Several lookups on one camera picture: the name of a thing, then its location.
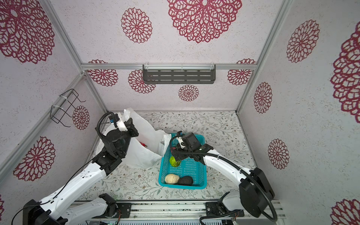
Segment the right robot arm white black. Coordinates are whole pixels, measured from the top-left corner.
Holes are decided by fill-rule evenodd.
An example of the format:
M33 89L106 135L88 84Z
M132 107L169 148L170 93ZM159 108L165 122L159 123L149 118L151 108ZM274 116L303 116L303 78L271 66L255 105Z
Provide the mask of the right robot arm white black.
M177 161L191 158L217 170L237 185L237 192L228 192L218 200L220 212L212 218L237 216L241 211L247 211L255 218L263 215L271 222L277 222L278 215L272 204L275 193L261 169L238 165L212 146L201 144L193 133L183 134L179 131L170 139L169 148Z

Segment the lime green round fruit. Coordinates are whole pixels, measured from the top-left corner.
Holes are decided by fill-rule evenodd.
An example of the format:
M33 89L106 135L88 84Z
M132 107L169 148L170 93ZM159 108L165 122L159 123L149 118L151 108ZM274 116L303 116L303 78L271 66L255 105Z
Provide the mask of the lime green round fruit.
M172 167L179 167L181 164L181 161L180 160L177 161L174 156L171 156L169 158L169 163Z

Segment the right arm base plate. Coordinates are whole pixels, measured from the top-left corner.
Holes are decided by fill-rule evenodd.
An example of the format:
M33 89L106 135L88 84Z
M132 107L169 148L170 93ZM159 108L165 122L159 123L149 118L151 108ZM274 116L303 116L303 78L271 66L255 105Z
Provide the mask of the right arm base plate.
M220 216L232 212L230 217L244 217L244 210L228 210L222 203L206 202L205 210L207 216Z

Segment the dark brown avocado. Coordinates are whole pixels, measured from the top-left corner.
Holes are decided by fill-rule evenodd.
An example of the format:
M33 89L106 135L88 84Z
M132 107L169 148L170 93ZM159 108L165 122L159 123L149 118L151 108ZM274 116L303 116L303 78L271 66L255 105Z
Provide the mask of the dark brown avocado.
M194 180L191 176L184 176L179 178L176 184L182 186L192 186L194 184Z

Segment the white plastic bag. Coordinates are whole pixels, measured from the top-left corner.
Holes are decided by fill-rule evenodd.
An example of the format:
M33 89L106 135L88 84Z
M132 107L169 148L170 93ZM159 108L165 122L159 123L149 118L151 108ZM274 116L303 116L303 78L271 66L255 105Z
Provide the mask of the white plastic bag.
M101 149L92 163L107 173L121 163L133 168L152 167L164 156L172 137L163 130L155 130L131 108L123 114L106 112L98 121L96 132Z

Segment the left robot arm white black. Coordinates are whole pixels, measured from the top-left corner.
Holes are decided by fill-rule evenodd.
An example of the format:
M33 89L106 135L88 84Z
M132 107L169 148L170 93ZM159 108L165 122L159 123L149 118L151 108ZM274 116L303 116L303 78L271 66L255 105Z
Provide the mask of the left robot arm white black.
M113 112L105 113L96 132L104 144L93 159L80 167L71 179L39 202L30 200L22 209L24 225L77 225L97 216L113 217L117 203L108 194L71 208L70 205L93 184L111 174L126 157L132 138L139 135L132 118L125 122Z

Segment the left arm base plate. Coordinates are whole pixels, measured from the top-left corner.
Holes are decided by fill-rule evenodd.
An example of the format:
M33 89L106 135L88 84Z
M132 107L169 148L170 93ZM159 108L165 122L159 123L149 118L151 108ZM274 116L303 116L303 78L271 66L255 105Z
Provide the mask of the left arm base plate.
M103 213L92 214L91 218L118 219L129 218L131 212L131 203L110 203L106 204Z

